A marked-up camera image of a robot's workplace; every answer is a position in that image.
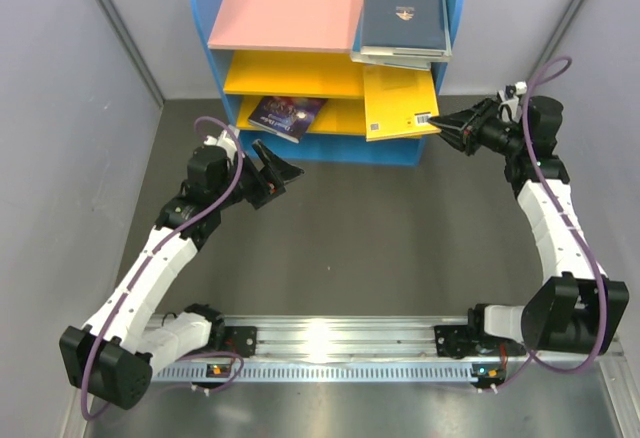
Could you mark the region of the purple Robinson Crusoe book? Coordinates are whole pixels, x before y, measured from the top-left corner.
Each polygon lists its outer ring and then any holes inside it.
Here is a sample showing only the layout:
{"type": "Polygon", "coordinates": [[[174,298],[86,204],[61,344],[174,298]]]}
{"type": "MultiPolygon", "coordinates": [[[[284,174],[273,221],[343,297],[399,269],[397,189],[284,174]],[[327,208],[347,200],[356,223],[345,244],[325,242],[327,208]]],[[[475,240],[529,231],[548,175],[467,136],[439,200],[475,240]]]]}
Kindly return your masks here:
{"type": "Polygon", "coordinates": [[[326,103],[324,98],[267,96],[259,101],[248,122],[298,144],[326,103]]]}

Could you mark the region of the yellow book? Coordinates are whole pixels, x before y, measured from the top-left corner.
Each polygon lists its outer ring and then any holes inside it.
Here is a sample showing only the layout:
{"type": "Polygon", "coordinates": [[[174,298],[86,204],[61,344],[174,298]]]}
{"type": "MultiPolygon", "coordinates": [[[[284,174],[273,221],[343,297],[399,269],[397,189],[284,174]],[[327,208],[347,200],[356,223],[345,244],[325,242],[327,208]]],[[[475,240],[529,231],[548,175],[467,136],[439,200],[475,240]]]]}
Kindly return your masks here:
{"type": "Polygon", "coordinates": [[[368,142],[439,132],[429,123],[439,115],[430,71],[366,66],[363,83],[368,142]]]}

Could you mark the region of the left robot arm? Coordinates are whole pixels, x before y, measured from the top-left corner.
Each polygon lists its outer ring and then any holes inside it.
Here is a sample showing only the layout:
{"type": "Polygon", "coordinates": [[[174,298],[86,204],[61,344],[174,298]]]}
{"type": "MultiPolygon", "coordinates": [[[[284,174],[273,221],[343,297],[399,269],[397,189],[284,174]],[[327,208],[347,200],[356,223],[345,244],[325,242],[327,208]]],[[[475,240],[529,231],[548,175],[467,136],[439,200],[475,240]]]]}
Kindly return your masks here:
{"type": "Polygon", "coordinates": [[[221,224],[221,213],[240,202],[260,209],[303,176],[303,169],[252,144],[256,166],[236,139],[208,138],[187,163],[178,194],[160,211],[146,244],[112,295],[85,324],[68,327],[59,346],[81,404],[94,396],[129,410],[152,377],[191,352],[214,355],[225,346],[223,315],[192,304],[166,325],[147,325],[172,283],[221,224]]]}

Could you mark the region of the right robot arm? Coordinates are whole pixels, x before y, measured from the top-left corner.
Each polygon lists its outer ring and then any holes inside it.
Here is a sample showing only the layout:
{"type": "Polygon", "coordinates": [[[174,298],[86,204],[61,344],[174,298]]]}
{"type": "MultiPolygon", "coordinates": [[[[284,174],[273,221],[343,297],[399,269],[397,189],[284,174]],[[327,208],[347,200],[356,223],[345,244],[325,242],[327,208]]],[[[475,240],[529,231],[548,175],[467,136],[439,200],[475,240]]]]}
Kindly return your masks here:
{"type": "Polygon", "coordinates": [[[469,109],[433,117],[441,138],[467,156],[487,148],[505,159],[505,178],[531,227],[543,271],[541,288],[524,306],[479,304],[469,312],[469,347],[490,354],[503,339],[531,351],[605,353],[629,302],[586,249],[573,209],[570,178],[556,155],[562,104],[535,96],[528,115],[510,119],[486,98],[469,109]]]}

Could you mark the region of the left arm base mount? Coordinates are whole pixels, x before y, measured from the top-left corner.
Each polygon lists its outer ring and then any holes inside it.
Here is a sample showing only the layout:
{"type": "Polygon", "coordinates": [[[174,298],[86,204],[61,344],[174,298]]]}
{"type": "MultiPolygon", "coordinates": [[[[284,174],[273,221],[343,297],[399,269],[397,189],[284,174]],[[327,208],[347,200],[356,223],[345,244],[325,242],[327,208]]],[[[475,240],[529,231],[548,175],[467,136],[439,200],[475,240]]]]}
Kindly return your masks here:
{"type": "Polygon", "coordinates": [[[217,327],[202,352],[226,351],[249,358],[255,355],[258,329],[254,326],[217,327]]]}

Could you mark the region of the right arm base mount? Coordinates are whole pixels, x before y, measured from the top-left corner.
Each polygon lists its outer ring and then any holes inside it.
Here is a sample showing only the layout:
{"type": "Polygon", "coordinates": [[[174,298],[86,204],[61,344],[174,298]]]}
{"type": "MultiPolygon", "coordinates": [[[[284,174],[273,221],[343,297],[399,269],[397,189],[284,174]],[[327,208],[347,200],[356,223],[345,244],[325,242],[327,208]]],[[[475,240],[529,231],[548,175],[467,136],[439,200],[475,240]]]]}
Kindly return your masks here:
{"type": "Polygon", "coordinates": [[[440,358],[460,360],[473,357],[498,357],[499,344],[480,338],[467,325],[434,327],[436,353],[440,358]]]}

